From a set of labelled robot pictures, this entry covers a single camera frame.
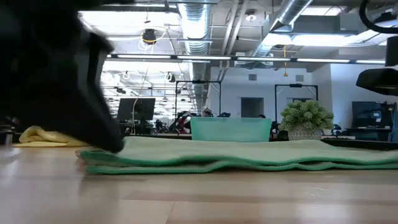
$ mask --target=doorway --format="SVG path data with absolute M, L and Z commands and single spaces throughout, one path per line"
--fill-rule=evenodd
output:
M 242 118 L 258 118 L 260 114 L 264 114 L 263 98 L 241 98 Z

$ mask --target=potted plant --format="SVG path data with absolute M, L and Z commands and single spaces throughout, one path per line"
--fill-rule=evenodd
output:
M 281 112 L 280 130 L 289 132 L 289 140 L 321 139 L 321 129 L 333 129 L 333 114 L 318 102 L 299 100 L 289 103 Z

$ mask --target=black frame structure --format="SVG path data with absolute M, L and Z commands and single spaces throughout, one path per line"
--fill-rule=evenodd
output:
M 219 91 L 220 91 L 220 93 L 219 93 L 219 95 L 218 95 L 218 101 L 219 101 L 219 104 L 218 104 L 218 106 L 219 106 L 219 108 L 218 108 L 218 110 L 219 110 L 219 112 L 218 112 L 218 114 L 221 114 L 221 81 L 201 81 L 201 80 L 194 80 L 194 81 L 175 81 L 175 105 L 174 105 L 174 107 L 175 107 L 175 118 L 177 119 L 177 115 L 178 115 L 178 113 L 177 113 L 177 97 L 178 97 L 178 91 L 179 91 L 179 89 L 178 89 L 178 84 L 179 83 L 192 83 L 192 84 L 211 84 L 211 83 L 217 83 L 219 86 L 220 86 L 220 88 L 219 88 Z
M 303 88 L 303 87 L 315 87 L 315 97 L 318 101 L 318 85 L 303 85 L 303 84 L 276 84 L 275 85 L 275 122 L 278 123 L 278 97 L 277 88 L 278 86 L 287 86 L 289 88 Z

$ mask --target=white flower pot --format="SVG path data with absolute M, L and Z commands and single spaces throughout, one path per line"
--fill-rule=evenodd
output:
M 321 140 L 321 130 L 308 131 L 302 126 L 297 126 L 289 131 L 289 141 L 296 140 Z

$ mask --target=table surface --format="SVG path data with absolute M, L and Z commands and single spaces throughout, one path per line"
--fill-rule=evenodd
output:
M 398 170 L 89 175 L 75 150 L 0 148 L 0 223 L 398 223 Z

